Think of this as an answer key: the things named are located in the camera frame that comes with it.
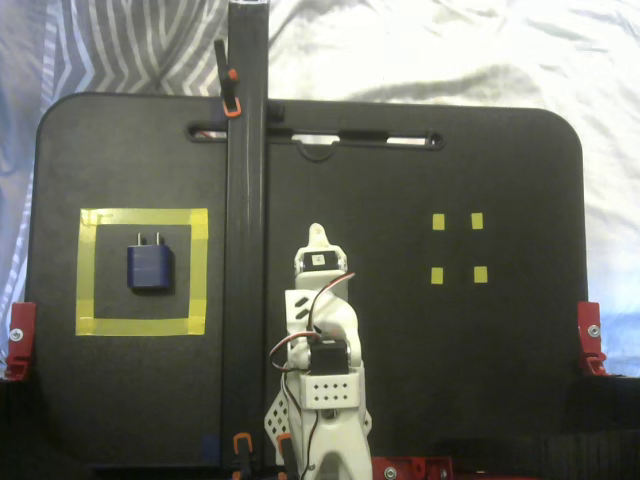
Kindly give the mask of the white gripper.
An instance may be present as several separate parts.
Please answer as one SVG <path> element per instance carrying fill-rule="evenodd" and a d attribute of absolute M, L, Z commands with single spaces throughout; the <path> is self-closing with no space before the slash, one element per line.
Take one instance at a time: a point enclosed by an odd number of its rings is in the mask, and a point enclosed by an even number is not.
<path fill-rule="evenodd" d="M 348 271 L 344 250 L 332 244 L 319 223 L 309 227 L 308 242 L 294 256 L 296 275 L 318 271 Z M 287 371 L 311 370 L 311 345 L 320 341 L 344 341 L 348 365 L 360 366 L 358 318 L 348 302 L 348 281 L 354 273 L 335 276 L 319 289 L 285 292 Z"/>

